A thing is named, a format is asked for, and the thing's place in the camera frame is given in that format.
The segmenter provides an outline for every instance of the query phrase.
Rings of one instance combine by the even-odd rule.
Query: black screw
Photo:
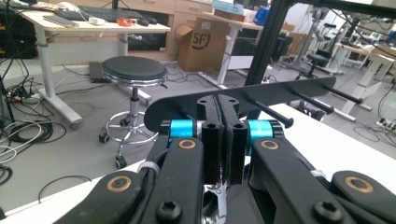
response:
[[[162,202],[157,206],[156,216],[165,223],[175,223],[181,216],[180,205],[175,201]]]
[[[319,201],[315,203],[314,210],[318,217],[327,223],[339,223],[344,219],[343,213],[331,202]]]

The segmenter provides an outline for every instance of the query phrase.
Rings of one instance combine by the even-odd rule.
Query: computer keyboard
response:
[[[102,7],[78,6],[80,12],[56,10],[57,16],[70,21],[87,21],[89,17],[96,17],[108,22],[115,22],[118,18],[142,19],[143,16],[135,11],[117,10]]]

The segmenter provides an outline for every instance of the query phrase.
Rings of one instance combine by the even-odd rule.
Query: chair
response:
[[[317,77],[317,76],[313,75],[314,70],[317,67],[317,65],[324,66],[329,62],[329,60],[327,58],[320,56],[318,54],[308,54],[308,55],[306,55],[306,57],[312,61],[311,69],[309,70],[308,73],[300,72],[299,75],[297,76],[297,78],[295,78],[296,80],[300,79],[300,77],[307,77],[307,78]]]
[[[99,140],[102,143],[106,143],[110,139],[120,142],[116,157],[116,165],[120,169],[127,165],[126,160],[122,157],[124,145],[146,144],[153,141],[157,136],[157,134],[151,136],[141,131],[141,128],[145,125],[138,123],[138,116],[144,116],[145,113],[139,112],[137,91],[141,87],[163,85],[167,71],[162,64],[156,61],[133,56],[120,56],[105,60],[102,64],[102,71],[106,79],[132,89],[129,111],[121,112],[111,117],[99,134]],[[124,118],[120,120],[119,125],[110,124],[113,119],[121,116],[124,116]],[[111,129],[123,129],[127,131],[127,134],[120,139],[111,134]],[[141,141],[131,139],[138,133],[144,135],[145,139]]]

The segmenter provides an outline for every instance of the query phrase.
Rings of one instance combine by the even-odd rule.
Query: stool wheel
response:
[[[129,120],[127,119],[121,119],[120,120],[120,126],[128,126]]]
[[[117,169],[125,168],[127,165],[126,160],[122,156],[116,157],[116,166]]]
[[[110,140],[110,135],[108,135],[108,133],[101,133],[99,134],[99,141],[101,143],[106,143]]]

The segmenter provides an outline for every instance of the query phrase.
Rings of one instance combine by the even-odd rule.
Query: round stool seat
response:
[[[312,60],[313,62],[315,62],[319,66],[325,65],[326,63],[329,62],[329,59],[318,54],[308,54],[306,55],[306,57]]]
[[[161,85],[167,74],[162,64],[135,56],[107,59],[102,64],[102,70],[110,81],[129,87]]]

